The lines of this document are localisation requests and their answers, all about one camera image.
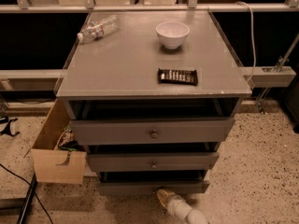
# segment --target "open box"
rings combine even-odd
[[[54,150],[69,120],[64,104],[57,100],[31,149],[37,182],[82,183],[86,152]]]

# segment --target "bottle cap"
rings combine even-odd
[[[78,33],[78,34],[77,34],[77,38],[78,38],[78,40],[79,40],[80,42],[83,42],[83,39],[84,39],[84,37],[83,37],[83,33]]]

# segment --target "clear plastic bottle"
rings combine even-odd
[[[111,34],[120,28],[120,20],[117,15],[111,15],[100,21],[90,21],[83,26],[77,34],[79,41],[89,43],[99,37]]]

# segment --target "drawer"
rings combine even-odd
[[[177,194],[204,193],[209,185],[201,171],[101,173],[101,195],[151,195],[158,189]]]
[[[72,120],[70,126],[83,146],[224,141],[234,118],[162,120]]]
[[[90,154],[87,162],[93,172],[207,170],[216,163],[213,153]]]

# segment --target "white cable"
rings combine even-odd
[[[236,2],[236,3],[239,4],[240,6],[248,7],[249,11],[250,11],[250,16],[251,16],[251,42],[252,42],[252,52],[253,52],[253,66],[252,66],[250,76],[246,80],[247,82],[249,82],[250,79],[253,76],[253,72],[254,72],[254,69],[255,69],[255,66],[256,66],[256,52],[255,52],[254,27],[253,27],[253,10],[247,3],[244,3],[244,2]]]

